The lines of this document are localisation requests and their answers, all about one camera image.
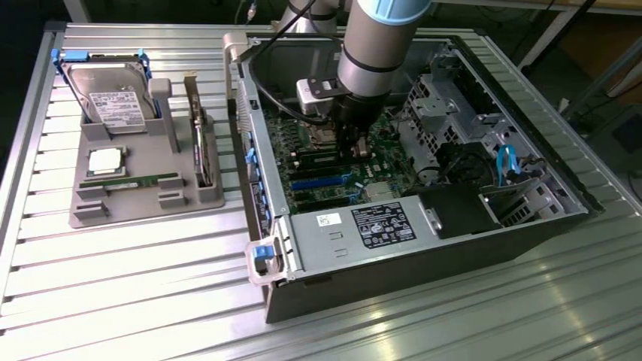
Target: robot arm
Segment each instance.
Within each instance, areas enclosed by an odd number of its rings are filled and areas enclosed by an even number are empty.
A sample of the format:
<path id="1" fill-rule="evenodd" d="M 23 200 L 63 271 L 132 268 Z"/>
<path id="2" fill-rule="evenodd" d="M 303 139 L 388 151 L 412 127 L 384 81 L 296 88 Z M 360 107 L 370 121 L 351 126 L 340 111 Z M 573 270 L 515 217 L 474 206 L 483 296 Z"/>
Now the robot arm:
<path id="1" fill-rule="evenodd" d="M 319 5 L 311 8 L 316 11 L 312 17 L 315 14 L 334 17 L 338 2 L 316 0 L 315 5 Z M 294 9 L 307 3 L 307 0 L 291 0 L 284 18 L 288 11 L 294 14 Z M 332 97 L 330 116 L 339 148 L 342 151 L 351 149 L 355 156 L 370 155 L 366 143 L 370 126 L 382 114 L 394 74 L 428 6 L 430 0 L 355 0 L 351 4 L 338 66 L 338 86 L 344 92 Z"/>

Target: hard drive label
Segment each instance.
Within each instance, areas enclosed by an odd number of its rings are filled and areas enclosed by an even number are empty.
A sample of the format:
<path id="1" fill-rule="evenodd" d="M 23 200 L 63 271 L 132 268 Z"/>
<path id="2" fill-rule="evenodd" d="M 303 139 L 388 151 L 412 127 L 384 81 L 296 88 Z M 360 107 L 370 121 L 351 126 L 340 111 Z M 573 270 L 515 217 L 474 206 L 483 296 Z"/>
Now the hard drive label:
<path id="1" fill-rule="evenodd" d="M 107 128 L 141 126 L 144 124 L 135 92 L 91 93 L 89 97 Z"/>
<path id="2" fill-rule="evenodd" d="M 352 217 L 367 248 L 388 246 L 416 238 L 399 202 L 352 209 Z"/>

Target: metal panel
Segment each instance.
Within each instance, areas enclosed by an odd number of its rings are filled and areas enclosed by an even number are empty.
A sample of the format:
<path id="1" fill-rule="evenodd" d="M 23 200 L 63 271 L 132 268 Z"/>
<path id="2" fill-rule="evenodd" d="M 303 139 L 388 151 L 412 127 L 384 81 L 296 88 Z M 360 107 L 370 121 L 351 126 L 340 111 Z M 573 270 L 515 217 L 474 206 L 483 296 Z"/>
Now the metal panel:
<path id="1" fill-rule="evenodd" d="M 187 115 L 182 72 L 198 71 L 226 171 L 223 209 L 83 230 L 67 225 L 79 108 L 47 64 L 55 36 L 45 36 L 0 189 L 3 359 L 641 359 L 642 208 L 471 30 L 420 33 L 470 43 L 606 212 L 513 262 L 264 324 L 244 270 L 248 234 L 223 101 L 220 39 L 232 29 L 71 24 L 64 43 L 59 36 L 67 49 L 127 53 L 152 45 L 176 116 Z"/>

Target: sticker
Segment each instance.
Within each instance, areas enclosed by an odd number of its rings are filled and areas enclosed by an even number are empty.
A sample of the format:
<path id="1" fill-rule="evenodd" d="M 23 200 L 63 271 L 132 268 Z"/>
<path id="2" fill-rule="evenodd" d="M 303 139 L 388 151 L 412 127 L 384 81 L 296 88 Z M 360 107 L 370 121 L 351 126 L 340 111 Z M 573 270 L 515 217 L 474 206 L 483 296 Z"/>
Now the sticker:
<path id="1" fill-rule="evenodd" d="M 352 217 L 367 248 L 388 246 L 416 238 L 399 202 L 354 209 Z"/>
<path id="2" fill-rule="evenodd" d="M 319 222 L 319 227 L 331 226 L 342 223 L 342 216 L 339 216 L 339 213 L 323 214 L 316 216 L 316 221 Z"/>
<path id="3" fill-rule="evenodd" d="M 143 112 L 135 92 L 91 93 L 91 102 L 107 128 L 141 126 Z"/>

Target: green circuit board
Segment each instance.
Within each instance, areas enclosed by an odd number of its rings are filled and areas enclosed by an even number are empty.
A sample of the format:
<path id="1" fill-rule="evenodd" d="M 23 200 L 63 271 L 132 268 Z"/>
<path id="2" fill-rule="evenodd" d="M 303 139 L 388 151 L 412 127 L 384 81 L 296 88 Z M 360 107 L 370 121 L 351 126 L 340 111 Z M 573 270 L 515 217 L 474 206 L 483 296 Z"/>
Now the green circuit board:
<path id="1" fill-rule="evenodd" d="M 371 202 L 366 187 L 372 183 L 387 182 L 394 198 L 400 197 L 402 192 L 414 185 L 416 175 L 412 165 L 394 137 L 394 127 L 384 116 L 370 128 L 370 147 L 374 154 L 370 159 L 326 168 L 332 174 L 323 177 L 296 179 L 294 177 L 300 169 L 296 167 L 292 154 L 320 153 L 326 150 L 331 154 L 336 152 L 336 146 L 331 141 L 320 143 L 315 140 L 312 130 L 303 122 L 280 118 L 275 114 L 270 114 L 266 119 L 291 214 Z M 296 182 L 340 176 L 346 179 L 340 185 L 292 190 L 292 184 Z"/>

